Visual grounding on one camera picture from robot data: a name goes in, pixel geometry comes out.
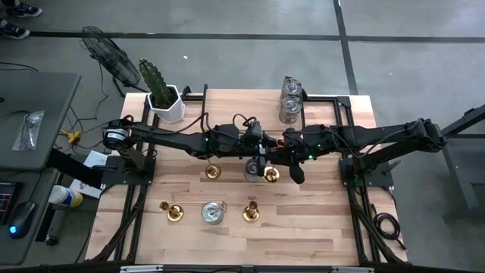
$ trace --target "cactus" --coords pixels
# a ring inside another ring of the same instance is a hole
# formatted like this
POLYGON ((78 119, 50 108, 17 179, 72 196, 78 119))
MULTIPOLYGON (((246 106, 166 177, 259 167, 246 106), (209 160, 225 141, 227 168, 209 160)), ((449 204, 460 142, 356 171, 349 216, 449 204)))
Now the cactus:
POLYGON ((139 71, 146 85, 152 91, 152 103, 157 108, 168 109, 174 102, 174 94, 168 89, 158 68, 151 62, 140 59, 139 71))

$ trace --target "black fan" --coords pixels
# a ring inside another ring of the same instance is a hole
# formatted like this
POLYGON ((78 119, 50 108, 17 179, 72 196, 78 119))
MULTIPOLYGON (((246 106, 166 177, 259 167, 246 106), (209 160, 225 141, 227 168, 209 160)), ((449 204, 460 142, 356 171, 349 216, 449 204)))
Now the black fan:
POLYGON ((124 94, 118 86, 117 80, 126 87, 133 87, 147 92, 136 86, 141 77, 135 65, 129 60, 127 53, 121 50, 99 28, 93 26, 83 27, 82 41, 91 58, 99 61, 113 75, 113 83, 121 96, 124 97, 124 94))

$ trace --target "shoe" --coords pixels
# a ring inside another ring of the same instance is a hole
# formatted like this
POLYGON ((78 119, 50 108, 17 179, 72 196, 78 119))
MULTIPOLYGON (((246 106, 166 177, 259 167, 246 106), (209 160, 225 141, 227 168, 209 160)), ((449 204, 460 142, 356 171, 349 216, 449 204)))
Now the shoe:
POLYGON ((30 31, 7 23, 4 27, 0 28, 0 34, 13 39, 23 39, 30 35, 30 31))
POLYGON ((15 7, 7 7, 5 12, 17 17, 37 17, 42 13, 42 9, 20 3, 15 7))

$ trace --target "metal can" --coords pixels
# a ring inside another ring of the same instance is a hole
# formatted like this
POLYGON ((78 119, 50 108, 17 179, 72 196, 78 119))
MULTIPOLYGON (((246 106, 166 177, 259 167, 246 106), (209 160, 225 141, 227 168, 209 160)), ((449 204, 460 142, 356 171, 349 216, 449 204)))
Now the metal can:
POLYGON ((287 96, 280 103, 280 121, 285 124, 294 124, 302 110, 302 101, 295 96, 287 96))
POLYGON ((256 159, 249 159, 244 164, 244 178, 248 182, 259 181, 260 177, 258 176, 258 164, 256 162, 256 159))
POLYGON ((226 212, 226 203, 207 202, 201 210, 202 220, 208 224, 219 224, 226 212))
POLYGON ((287 96, 300 97, 302 94, 302 84, 292 77, 285 77, 283 87, 281 88, 280 101, 287 96))

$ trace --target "wooden tabletop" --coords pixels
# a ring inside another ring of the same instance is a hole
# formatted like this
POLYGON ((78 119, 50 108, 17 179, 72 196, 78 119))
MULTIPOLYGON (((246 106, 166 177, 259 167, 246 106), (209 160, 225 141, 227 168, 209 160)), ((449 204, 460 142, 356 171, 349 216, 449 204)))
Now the wooden tabletop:
MULTIPOLYGON (((279 121, 279 90, 208 89, 206 111, 209 124, 229 124, 236 113, 256 116, 263 130, 277 136, 288 125, 279 121)), ((121 116, 142 116, 144 94, 128 93, 121 116)), ((376 127, 369 96, 350 96, 355 125, 376 127)), ((160 127, 176 130, 190 124, 201 114, 200 102, 186 102, 186 115, 179 124, 160 127)), ((333 106, 326 102, 305 103, 306 124, 336 123, 333 106)), ((301 121, 292 125, 301 127, 301 121)), ((199 124, 185 133, 200 131, 199 124)), ((243 166, 247 158, 215 158, 222 168, 217 180, 205 176, 207 162, 185 152, 156 146, 157 169, 149 187, 140 231, 137 264, 193 265, 357 265, 349 198, 341 186, 338 171, 339 153, 319 157, 302 165, 305 182, 295 184, 288 168, 277 167, 280 180, 267 184, 263 180, 247 183, 243 166), (261 216, 249 223, 243 209, 250 200, 259 204, 261 216), (170 222, 161 212, 160 202, 181 205, 185 215, 170 222), (218 225, 201 218, 206 202, 225 201, 227 213, 218 225)), ((86 258, 98 254, 118 229, 127 187, 117 185, 106 192, 99 203, 86 258)), ((380 188, 369 189, 370 201, 378 212, 397 217, 393 200, 380 188)), ((127 254, 129 229, 124 255, 127 254)), ((371 257, 368 234, 362 234, 366 253, 371 257)), ((395 241, 387 241, 401 259, 406 254, 395 241)))

